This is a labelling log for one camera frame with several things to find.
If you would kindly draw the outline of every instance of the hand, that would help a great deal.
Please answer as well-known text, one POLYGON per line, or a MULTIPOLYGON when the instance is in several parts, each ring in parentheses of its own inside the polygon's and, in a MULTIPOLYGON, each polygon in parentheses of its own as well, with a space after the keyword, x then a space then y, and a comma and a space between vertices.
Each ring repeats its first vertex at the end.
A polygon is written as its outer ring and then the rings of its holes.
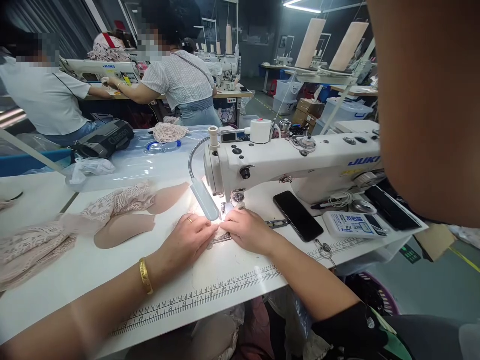
POLYGON ((219 226, 204 216, 183 215, 165 243, 146 260, 153 288, 171 281, 193 265, 210 244, 219 226))
POLYGON ((108 86, 115 90, 119 90, 120 83, 123 83, 123 81, 116 77, 109 77, 107 82, 108 86))
POLYGON ((243 249, 269 257, 281 236, 250 210, 233 209, 220 227, 243 249))

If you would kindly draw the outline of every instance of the measuring tape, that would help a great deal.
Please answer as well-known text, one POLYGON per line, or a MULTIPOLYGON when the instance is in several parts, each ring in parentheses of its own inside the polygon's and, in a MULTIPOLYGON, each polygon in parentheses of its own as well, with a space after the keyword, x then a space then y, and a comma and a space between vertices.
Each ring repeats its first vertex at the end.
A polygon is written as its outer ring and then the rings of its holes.
MULTIPOLYGON (((367 239, 345 238, 330 245, 330 247, 333 254, 338 254, 365 241, 367 241, 367 239)), ((317 262, 324 259, 318 249, 309 252, 308 255, 317 262)), ((282 274, 278 269, 274 265, 270 265, 255 271, 246 272, 226 281, 217 282, 201 290, 185 293, 165 301, 159 301, 155 305, 143 307, 135 311, 130 315, 130 318, 124 321, 110 336, 116 337, 125 334, 144 325, 169 318, 281 276, 282 274)))

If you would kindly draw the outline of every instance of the white shirt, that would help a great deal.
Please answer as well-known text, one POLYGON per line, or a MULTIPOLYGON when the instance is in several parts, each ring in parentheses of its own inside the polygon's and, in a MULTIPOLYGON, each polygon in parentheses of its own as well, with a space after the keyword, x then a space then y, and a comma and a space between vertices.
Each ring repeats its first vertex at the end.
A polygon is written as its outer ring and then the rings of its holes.
POLYGON ((212 97, 215 83, 209 69, 195 55, 186 51, 176 54, 202 69, 169 54, 162 61, 154 61, 148 67, 142 83, 159 94, 165 94, 172 111, 180 104, 189 104, 212 97))
POLYGON ((52 73, 52 69, 17 62, 10 56, 0 65, 0 78, 40 134, 71 134, 88 122, 82 116, 76 97, 85 99, 89 84, 60 71, 52 73))

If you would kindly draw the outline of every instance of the smartphone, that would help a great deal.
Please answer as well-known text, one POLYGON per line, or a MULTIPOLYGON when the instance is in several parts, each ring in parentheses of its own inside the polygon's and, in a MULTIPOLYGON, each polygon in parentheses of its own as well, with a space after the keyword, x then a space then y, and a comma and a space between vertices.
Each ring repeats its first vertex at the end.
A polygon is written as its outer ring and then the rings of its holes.
POLYGON ((298 236, 305 243, 315 240, 324 233, 324 229, 291 191, 275 195, 273 202, 290 221, 298 236))

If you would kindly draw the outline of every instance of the juki logo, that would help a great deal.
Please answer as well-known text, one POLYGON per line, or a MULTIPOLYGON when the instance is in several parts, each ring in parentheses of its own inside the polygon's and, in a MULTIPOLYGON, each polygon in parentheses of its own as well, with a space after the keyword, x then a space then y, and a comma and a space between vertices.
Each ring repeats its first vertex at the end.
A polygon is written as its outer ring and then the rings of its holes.
POLYGON ((358 158, 355 161, 350 161, 348 166, 372 164, 372 163, 377 163, 379 160, 380 160, 380 156, 361 157, 361 158, 358 158))

